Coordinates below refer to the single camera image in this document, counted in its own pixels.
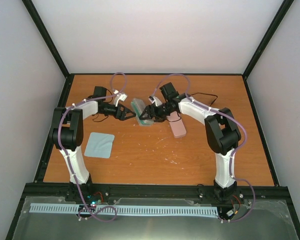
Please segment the grey glasses case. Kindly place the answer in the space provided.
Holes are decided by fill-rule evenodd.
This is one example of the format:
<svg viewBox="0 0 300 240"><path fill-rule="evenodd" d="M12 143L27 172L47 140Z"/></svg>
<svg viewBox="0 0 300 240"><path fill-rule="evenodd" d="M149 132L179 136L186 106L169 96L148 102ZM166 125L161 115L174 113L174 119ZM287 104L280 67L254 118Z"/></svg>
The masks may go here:
<svg viewBox="0 0 300 240"><path fill-rule="evenodd" d="M152 119L140 120L140 116L146 108L145 102L142 99L133 98L130 105L135 112L135 118L141 127L149 127L154 124Z"/></svg>

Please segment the pink glasses case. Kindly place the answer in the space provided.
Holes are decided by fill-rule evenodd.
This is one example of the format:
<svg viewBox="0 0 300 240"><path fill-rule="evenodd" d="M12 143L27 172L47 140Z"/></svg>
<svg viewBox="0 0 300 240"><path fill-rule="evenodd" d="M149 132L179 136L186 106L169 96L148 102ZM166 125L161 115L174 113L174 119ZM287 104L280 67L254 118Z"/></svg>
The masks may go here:
<svg viewBox="0 0 300 240"><path fill-rule="evenodd" d="M174 111L166 117L175 138L182 138L187 134L187 130L178 112Z"/></svg>

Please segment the blue cleaning cloth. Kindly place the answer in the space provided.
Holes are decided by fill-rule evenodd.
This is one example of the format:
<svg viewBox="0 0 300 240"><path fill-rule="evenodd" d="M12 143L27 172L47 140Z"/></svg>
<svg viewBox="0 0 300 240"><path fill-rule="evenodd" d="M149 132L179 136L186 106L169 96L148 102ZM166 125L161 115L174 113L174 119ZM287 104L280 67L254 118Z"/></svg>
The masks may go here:
<svg viewBox="0 0 300 240"><path fill-rule="evenodd" d="M84 151L85 157L109 159L115 136L113 134L92 132Z"/></svg>

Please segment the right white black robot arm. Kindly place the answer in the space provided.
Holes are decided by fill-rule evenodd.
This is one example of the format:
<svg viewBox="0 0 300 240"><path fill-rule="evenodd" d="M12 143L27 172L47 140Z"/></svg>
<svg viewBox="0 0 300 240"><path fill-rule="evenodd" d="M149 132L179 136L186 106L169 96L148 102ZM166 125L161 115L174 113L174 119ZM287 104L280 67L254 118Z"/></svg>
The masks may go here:
<svg viewBox="0 0 300 240"><path fill-rule="evenodd" d="M161 123L172 113L187 115L205 127L207 143L215 153L216 175L213 181L213 194L218 202L224 202L236 190L234 174L235 150L242 136L238 124L228 108L214 108L203 104L188 93L180 94L171 82L160 87L165 102L151 95L150 105L143 108L140 120L153 120Z"/></svg>

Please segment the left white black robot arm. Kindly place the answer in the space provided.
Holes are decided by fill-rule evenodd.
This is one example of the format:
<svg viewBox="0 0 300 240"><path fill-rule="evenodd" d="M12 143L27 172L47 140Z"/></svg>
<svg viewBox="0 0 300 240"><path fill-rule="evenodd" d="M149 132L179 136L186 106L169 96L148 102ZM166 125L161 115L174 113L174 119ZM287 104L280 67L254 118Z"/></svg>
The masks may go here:
<svg viewBox="0 0 300 240"><path fill-rule="evenodd" d="M93 95L69 107L56 107L53 111L49 130L49 139L62 154L70 176L70 182L77 185L76 195L82 201L93 198L94 188L90 186L91 175L84 163L81 145L84 139L84 120L96 114L112 116L119 121L126 121L136 116L120 102L128 95L114 90L107 95L105 87L96 86Z"/></svg>

